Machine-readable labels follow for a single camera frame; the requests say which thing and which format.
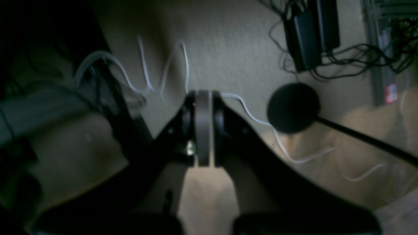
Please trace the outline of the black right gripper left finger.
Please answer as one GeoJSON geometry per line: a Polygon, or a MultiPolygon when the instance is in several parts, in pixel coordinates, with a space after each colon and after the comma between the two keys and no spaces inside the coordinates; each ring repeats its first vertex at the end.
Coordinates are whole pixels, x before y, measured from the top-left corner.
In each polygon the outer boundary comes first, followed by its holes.
{"type": "Polygon", "coordinates": [[[127,114],[108,114],[129,164],[105,182],[55,206],[34,224],[36,235],[184,233],[176,217],[188,168],[210,165],[211,95],[190,91],[158,137],[143,146],[127,114]]]}

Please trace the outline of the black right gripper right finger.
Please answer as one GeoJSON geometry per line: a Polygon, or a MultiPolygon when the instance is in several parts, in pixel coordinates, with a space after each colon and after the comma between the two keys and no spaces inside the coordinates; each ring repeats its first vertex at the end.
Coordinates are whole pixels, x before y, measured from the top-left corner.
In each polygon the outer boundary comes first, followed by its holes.
{"type": "Polygon", "coordinates": [[[233,235],[381,235],[372,212],[322,189],[282,161],[251,125],[212,93],[215,165],[234,183],[233,235]]]}

